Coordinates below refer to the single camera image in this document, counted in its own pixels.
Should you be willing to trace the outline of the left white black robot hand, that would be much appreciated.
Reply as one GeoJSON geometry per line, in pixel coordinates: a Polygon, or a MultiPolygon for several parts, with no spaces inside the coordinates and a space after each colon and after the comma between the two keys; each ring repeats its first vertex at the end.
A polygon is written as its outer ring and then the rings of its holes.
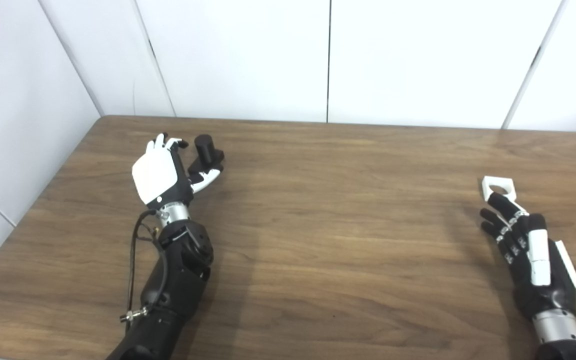
{"type": "Polygon", "coordinates": [[[185,167],[179,151],[188,146],[184,139],[163,132],[146,144],[144,154],[133,164],[135,189],[149,210],[176,203],[189,207],[195,194],[210,186],[224,171],[226,154],[216,148],[210,135],[195,137],[197,158],[185,167]]]}

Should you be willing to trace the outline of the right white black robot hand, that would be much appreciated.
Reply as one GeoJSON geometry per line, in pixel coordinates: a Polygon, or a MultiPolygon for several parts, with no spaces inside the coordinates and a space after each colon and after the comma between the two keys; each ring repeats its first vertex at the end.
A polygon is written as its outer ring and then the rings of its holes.
{"type": "Polygon", "coordinates": [[[576,316],[576,269],[565,244],[551,239],[546,217],[526,212],[504,194],[492,192],[486,202],[480,228],[509,269],[519,312],[529,320],[557,309],[576,316]]]}

